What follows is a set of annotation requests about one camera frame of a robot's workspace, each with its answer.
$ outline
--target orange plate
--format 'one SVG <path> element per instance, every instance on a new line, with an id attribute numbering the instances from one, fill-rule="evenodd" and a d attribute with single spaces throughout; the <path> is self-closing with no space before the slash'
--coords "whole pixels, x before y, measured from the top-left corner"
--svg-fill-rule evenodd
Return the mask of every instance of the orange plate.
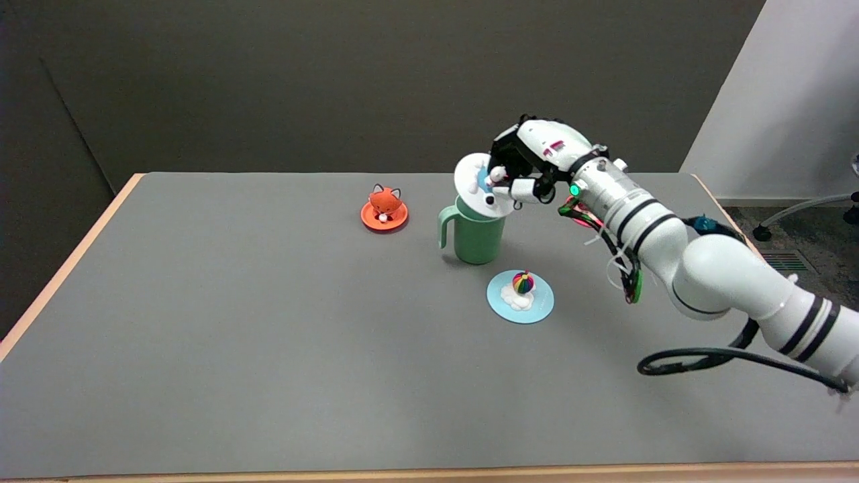
<path id="1" fill-rule="evenodd" d="M 373 206 L 370 203 L 367 203 L 361 209 L 361 221 L 367 225 L 367 228 L 379 231 L 395 229 L 405 223 L 405 220 L 409 217 L 409 209 L 405 207 L 404 203 L 394 213 L 391 213 L 391 216 L 393 217 L 392 220 L 382 223 L 376 219 L 373 214 Z"/>

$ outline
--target orange fox figurine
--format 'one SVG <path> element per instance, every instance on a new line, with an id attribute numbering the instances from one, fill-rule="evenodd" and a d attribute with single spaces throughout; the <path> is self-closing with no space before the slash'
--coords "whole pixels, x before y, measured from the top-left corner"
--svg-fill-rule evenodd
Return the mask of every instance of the orange fox figurine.
<path id="1" fill-rule="evenodd" d="M 392 220 L 392 214 L 403 205 L 399 199 L 399 188 L 391 189 L 376 184 L 369 196 L 375 217 L 382 223 Z"/>

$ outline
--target robotic arm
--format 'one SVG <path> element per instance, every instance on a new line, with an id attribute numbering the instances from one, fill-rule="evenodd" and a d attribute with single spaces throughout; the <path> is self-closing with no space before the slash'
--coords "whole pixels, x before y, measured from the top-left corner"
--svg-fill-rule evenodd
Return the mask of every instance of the robotic arm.
<path id="1" fill-rule="evenodd" d="M 522 116 L 490 155 L 496 196 L 549 204 L 556 183 L 569 184 L 684 315 L 710 321 L 738 309 L 774 350 L 847 386 L 859 382 L 859 313 L 796 286 L 731 236 L 689 241 L 683 220 L 627 176 L 623 161 L 610 161 L 605 146 L 559 119 Z"/>

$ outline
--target mug handle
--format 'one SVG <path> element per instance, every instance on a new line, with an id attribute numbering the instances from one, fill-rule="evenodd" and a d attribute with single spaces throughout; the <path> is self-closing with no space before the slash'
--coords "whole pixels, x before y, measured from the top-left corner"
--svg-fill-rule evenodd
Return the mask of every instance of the mug handle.
<path id="1" fill-rule="evenodd" d="M 444 248 L 448 245 L 448 222 L 460 216 L 456 206 L 448 206 L 438 214 L 438 247 Z"/>

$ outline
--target wooden table edge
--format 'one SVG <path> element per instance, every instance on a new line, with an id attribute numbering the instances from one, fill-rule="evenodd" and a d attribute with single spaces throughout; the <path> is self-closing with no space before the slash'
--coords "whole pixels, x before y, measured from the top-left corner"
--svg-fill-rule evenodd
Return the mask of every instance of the wooden table edge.
<path id="1" fill-rule="evenodd" d="M 716 197 L 696 175 L 691 175 L 707 192 L 722 214 L 741 231 L 733 218 L 719 205 Z M 69 258 L 60 266 L 51 281 L 45 286 L 24 315 L 0 342 L 0 363 L 12 350 L 21 336 L 30 327 L 41 310 L 51 300 L 63 284 L 77 262 L 83 257 L 95 239 L 113 217 L 119 207 L 131 194 L 144 174 L 134 174 L 116 198 L 104 210 L 93 227 L 87 232 Z M 758 255 L 760 252 L 749 242 L 749 247 Z M 278 483 L 302 481 L 352 481 L 373 480 L 375 482 L 421 480 L 421 481 L 461 481 L 492 480 L 507 483 L 561 483 L 561 482 L 661 482 L 700 480 L 701 478 L 719 480 L 801 479 L 832 480 L 857 478 L 859 480 L 859 461 L 852 462 L 729 462 L 695 464 L 645 464 L 645 465 L 598 465 L 576 467 L 535 467 L 535 468 L 474 468 L 446 470 L 392 470 L 392 471 L 342 471 L 342 472 L 278 472 L 278 473 L 236 473 L 236 474 L 145 474 L 123 476 L 82 476 L 69 478 L 38 478 L 19 480 L 0 480 L 2 483 Z"/>
<path id="2" fill-rule="evenodd" d="M 719 211 L 721 211 L 721 212 L 722 212 L 722 214 L 725 216 L 725 218 L 727 218 L 727 219 L 728 219 L 728 221 L 731 223 L 731 226 L 733 226 L 733 227 L 734 227 L 734 229 L 735 229 L 735 230 L 737 230 L 738 232 L 742 233 L 742 232 L 743 232 L 743 230 L 741 230 L 741 229 L 740 229 L 740 227 L 739 227 L 739 226 L 737 226 L 737 222 L 735 222 L 735 221 L 734 221 L 734 219 L 733 219 L 733 218 L 731 218 L 731 216 L 728 214 L 728 212 L 727 212 L 727 211 L 725 211 L 725 209 L 724 209 L 724 208 L 722 207 L 722 205 L 719 203 L 719 200 L 718 200 L 718 199 L 716 199 L 716 197 L 715 197 L 715 196 L 713 196 L 713 192 L 712 192 L 712 191 L 710 191 L 710 189 L 707 187 L 707 185 L 705 185 L 705 184 L 704 184 L 704 182 L 703 182 L 703 181 L 701 181 L 701 178 L 699 178 L 697 174 L 689 174 L 689 175 L 690 175 L 692 178 L 695 178 L 695 180 L 697 180 L 697 181 L 698 181 L 698 184 L 699 184 L 699 185 L 701 185 L 701 187 L 704 189 L 704 191 L 706 191 L 706 192 L 707 192 L 707 194 L 708 194 L 708 195 L 710 196 L 710 198 L 713 200 L 713 203 L 716 203 L 716 206 L 718 206 L 718 207 L 719 207 Z M 764 256 L 763 256 L 762 254 L 760 254 L 760 251 L 758 251 L 758 248 L 757 248 L 757 247 L 755 247 L 755 246 L 752 244 L 752 242 L 748 239 L 748 237 L 746 237 L 746 245 L 748 245 L 748 247 L 749 247 L 749 248 L 750 248 L 750 249 L 751 249 L 751 250 L 752 250 L 752 251 L 753 251 L 753 252 L 754 252 L 758 257 L 760 257 L 760 258 L 762 258 L 762 259 L 764 258 Z"/>
<path id="3" fill-rule="evenodd" d="M 414 469 L 390 471 L 141 474 L 0 480 L 3 483 L 658 483 L 680 481 L 859 480 L 859 462 L 730 462 L 578 467 Z"/>
<path id="4" fill-rule="evenodd" d="M 24 315 L 18 319 L 18 322 L 12 326 L 12 330 L 6 335 L 6 338 L 0 342 L 0 363 L 9 355 L 9 352 L 12 351 L 12 347 L 17 344 L 18 340 L 21 339 L 21 336 L 30 328 L 30 324 L 39 316 L 39 313 L 42 309 L 45 308 L 48 301 L 51 300 L 51 297 L 57 290 L 59 286 L 63 284 L 66 277 L 69 276 L 69 273 L 75 268 L 77 262 L 81 260 L 83 254 L 87 252 L 89 246 L 93 244 L 95 238 L 101 233 L 104 229 L 107 222 L 113 217 L 113 214 L 116 213 L 116 210 L 122 205 L 128 195 L 131 193 L 131 190 L 134 189 L 134 186 L 137 185 L 138 182 L 143 178 L 143 174 L 134 174 L 125 183 L 125 186 L 117 193 L 116 197 L 111 201 L 110 205 L 101 213 L 101 216 L 98 220 L 95 221 L 95 224 L 92 228 L 89 229 L 87 234 L 83 237 L 80 243 L 77 244 L 77 247 L 71 252 L 69 258 L 63 262 L 63 264 L 57 270 L 57 273 L 54 273 L 54 276 L 51 278 L 51 281 L 45 285 L 45 288 L 39 293 L 33 303 L 27 308 L 27 311 L 24 312 Z"/>

